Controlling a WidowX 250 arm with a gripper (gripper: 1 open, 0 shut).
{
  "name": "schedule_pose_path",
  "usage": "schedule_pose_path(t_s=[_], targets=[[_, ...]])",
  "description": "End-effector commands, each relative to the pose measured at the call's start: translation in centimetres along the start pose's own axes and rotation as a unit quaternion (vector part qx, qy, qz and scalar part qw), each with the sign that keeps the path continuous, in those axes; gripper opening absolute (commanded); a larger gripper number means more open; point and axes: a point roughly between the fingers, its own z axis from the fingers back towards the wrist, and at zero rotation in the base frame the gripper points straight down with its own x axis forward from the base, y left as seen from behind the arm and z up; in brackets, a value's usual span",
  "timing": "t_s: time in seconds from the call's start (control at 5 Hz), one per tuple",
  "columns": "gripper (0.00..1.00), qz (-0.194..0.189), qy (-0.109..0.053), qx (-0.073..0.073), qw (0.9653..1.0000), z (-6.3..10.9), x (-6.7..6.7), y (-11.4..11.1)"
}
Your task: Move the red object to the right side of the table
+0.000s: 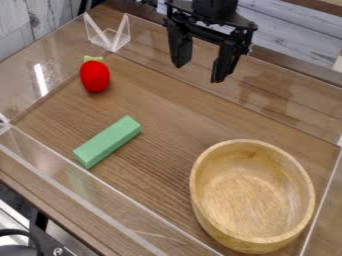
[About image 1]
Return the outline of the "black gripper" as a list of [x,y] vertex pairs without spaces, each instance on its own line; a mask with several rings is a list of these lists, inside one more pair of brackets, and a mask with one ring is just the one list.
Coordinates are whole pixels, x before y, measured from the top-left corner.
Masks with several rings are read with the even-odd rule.
[[234,72],[239,55],[247,55],[258,25],[236,11],[238,0],[165,0],[171,61],[176,68],[192,58],[192,38],[219,46],[211,82],[220,83]]

